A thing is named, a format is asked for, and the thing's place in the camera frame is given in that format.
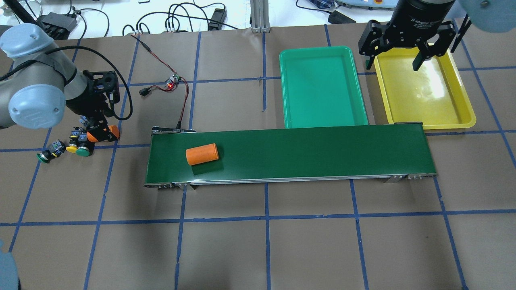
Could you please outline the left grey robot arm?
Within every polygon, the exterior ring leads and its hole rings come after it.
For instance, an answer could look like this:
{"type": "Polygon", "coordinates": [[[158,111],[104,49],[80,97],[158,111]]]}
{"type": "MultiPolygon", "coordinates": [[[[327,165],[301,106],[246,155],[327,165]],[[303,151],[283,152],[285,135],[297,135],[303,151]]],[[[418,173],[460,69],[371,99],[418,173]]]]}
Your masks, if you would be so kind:
{"type": "Polygon", "coordinates": [[[2,34],[1,50],[14,66],[1,77],[1,129],[54,127],[66,108],[95,120],[113,115],[120,101],[116,74],[79,71],[65,49],[31,23],[2,34]]]}

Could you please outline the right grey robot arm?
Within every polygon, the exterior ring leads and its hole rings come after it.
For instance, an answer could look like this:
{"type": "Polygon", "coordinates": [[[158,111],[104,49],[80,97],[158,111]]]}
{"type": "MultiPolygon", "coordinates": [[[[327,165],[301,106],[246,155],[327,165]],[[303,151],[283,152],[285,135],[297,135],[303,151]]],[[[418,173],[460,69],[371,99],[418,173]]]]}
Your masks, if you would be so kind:
{"type": "Polygon", "coordinates": [[[514,0],[461,0],[466,16],[459,29],[446,20],[454,3],[400,0],[387,24],[370,20],[359,40],[359,53],[368,57],[366,68],[392,48],[418,48],[412,63],[413,70],[418,71],[424,61],[454,52],[471,25],[490,33],[504,33],[515,27],[514,0]]]}

